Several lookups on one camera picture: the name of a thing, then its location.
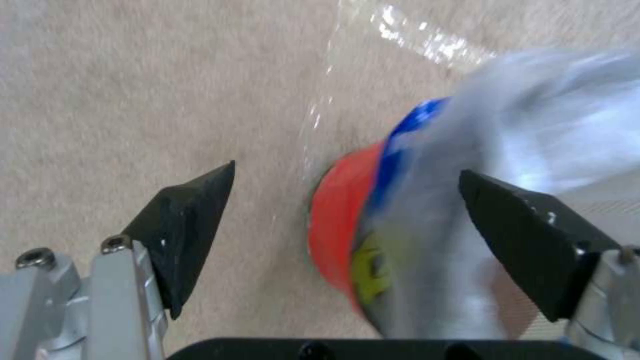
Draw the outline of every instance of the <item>clear plastic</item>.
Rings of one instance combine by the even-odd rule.
[[[559,15],[566,13],[572,18]],[[490,289],[500,268],[460,215],[451,186],[457,171],[476,168],[525,188],[563,194],[636,168],[638,128],[630,115],[631,99],[638,96],[633,67],[639,62],[623,53],[533,51],[493,62],[456,88],[511,50],[632,44],[634,37],[620,30],[629,21],[625,11],[604,5],[546,0],[517,9],[500,0],[445,9],[424,1],[340,1],[324,76],[301,130],[308,183],[316,183],[345,153],[380,141],[416,104],[455,94],[441,125],[419,140],[419,155],[410,165],[417,175],[398,185],[397,202],[370,224],[389,231],[389,239],[397,238],[399,228],[412,234],[409,246],[382,246],[387,254],[412,252],[419,259],[413,268],[402,256],[390,260],[404,270],[393,272],[385,335],[513,336],[498,319]],[[421,169],[438,175],[425,183]],[[451,238],[460,241],[443,245],[442,239]],[[529,334],[553,338],[561,334],[558,329],[540,320]]]

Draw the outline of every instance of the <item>beige carpet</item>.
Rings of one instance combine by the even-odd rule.
[[[637,47],[639,3],[397,7],[501,52]],[[461,74],[366,22],[334,32],[337,14],[337,0],[0,0],[0,270],[45,245],[85,274],[100,241],[162,186],[235,159],[227,211],[168,353],[216,336],[375,336],[307,259],[307,197],[339,154],[449,94]],[[323,101],[322,118],[309,115]]]

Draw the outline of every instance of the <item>plastic wrap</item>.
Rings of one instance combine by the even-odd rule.
[[[304,178],[312,183],[343,154],[383,138],[416,104],[453,94],[465,74],[497,54],[420,16],[429,12],[414,16],[401,8],[340,2],[319,95],[301,132]],[[530,45],[553,44],[549,39]],[[395,184],[394,200],[367,214],[359,229],[361,239],[376,229],[391,269],[390,291],[365,309],[384,335],[520,334],[501,321],[496,297],[513,293],[492,289],[504,273],[464,214],[455,189],[458,172],[474,168],[532,190],[575,194],[636,168],[638,129],[629,116],[630,100],[638,96],[634,64],[638,59],[627,54],[503,58],[472,76],[437,124],[409,140],[420,143],[406,165],[415,176]],[[611,118],[616,121],[603,122]],[[622,129],[632,131],[620,136]],[[335,139],[329,147],[317,142],[327,138]],[[511,309],[515,318],[529,316],[530,309],[517,306]],[[543,328],[542,337],[560,334],[547,325],[534,323]]]

